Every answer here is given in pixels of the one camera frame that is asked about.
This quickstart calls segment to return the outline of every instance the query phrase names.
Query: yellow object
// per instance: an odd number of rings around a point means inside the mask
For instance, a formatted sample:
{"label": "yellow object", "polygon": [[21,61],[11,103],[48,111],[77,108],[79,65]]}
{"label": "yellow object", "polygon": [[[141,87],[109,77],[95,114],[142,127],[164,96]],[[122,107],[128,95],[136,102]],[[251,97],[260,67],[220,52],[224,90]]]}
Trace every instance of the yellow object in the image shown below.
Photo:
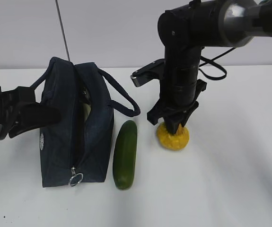
{"label": "yellow object", "polygon": [[163,147],[170,150],[181,150],[188,144],[189,131],[179,125],[177,133],[172,135],[167,131],[165,124],[161,123],[157,129],[157,137]]}

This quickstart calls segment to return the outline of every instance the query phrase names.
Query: green cucumber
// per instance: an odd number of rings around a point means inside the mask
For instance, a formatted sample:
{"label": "green cucumber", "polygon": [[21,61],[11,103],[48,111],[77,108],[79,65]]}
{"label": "green cucumber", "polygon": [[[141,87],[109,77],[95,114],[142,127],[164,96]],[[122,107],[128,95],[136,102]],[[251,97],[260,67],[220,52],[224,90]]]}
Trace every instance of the green cucumber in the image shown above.
{"label": "green cucumber", "polygon": [[113,177],[120,190],[132,186],[135,175],[137,150],[137,126],[133,121],[125,122],[118,134],[113,159]]}

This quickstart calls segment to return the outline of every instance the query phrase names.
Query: black robotic arm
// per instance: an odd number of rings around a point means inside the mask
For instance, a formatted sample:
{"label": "black robotic arm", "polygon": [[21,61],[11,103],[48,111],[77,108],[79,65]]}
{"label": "black robotic arm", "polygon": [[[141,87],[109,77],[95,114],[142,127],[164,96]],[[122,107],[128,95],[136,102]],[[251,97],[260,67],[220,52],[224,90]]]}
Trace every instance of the black robotic arm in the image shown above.
{"label": "black robotic arm", "polygon": [[148,112],[148,120],[155,125],[164,118],[167,130],[175,134],[180,124],[186,125],[206,89],[206,82],[197,79],[202,49],[242,47],[254,36],[272,37],[272,0],[259,5],[254,0],[193,0],[162,14],[158,33],[165,58],[131,78],[137,87],[160,80],[160,99]]}

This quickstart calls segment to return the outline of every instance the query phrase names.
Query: white table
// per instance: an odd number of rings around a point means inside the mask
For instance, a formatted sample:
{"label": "white table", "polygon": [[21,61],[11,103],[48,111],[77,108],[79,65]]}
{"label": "white table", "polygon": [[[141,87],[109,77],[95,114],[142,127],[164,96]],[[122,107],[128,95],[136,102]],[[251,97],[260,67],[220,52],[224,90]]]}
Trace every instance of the white table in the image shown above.
{"label": "white table", "polygon": [[[105,183],[43,189],[38,130],[0,141],[0,227],[272,227],[272,66],[226,68],[227,79],[205,80],[180,152],[161,148],[146,120],[158,82],[135,88],[129,76],[136,69],[106,69],[142,112],[134,118],[138,149],[128,191],[114,185],[113,153]],[[0,70],[1,88],[29,86],[43,72]],[[127,119],[115,112],[115,138]]]}

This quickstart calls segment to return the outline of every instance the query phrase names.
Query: dark blue bag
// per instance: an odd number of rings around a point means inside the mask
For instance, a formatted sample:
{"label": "dark blue bag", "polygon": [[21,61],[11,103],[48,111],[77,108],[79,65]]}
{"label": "dark blue bag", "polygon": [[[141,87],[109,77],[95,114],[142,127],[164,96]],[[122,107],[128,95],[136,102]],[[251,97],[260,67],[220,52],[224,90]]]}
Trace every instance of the dark blue bag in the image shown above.
{"label": "dark blue bag", "polygon": [[[134,107],[111,99],[103,77]],[[134,117],[139,106],[126,91],[94,63],[73,65],[53,57],[32,87],[43,81],[41,103],[60,110],[61,122],[40,129],[43,187],[104,182],[114,126],[114,109]]]}

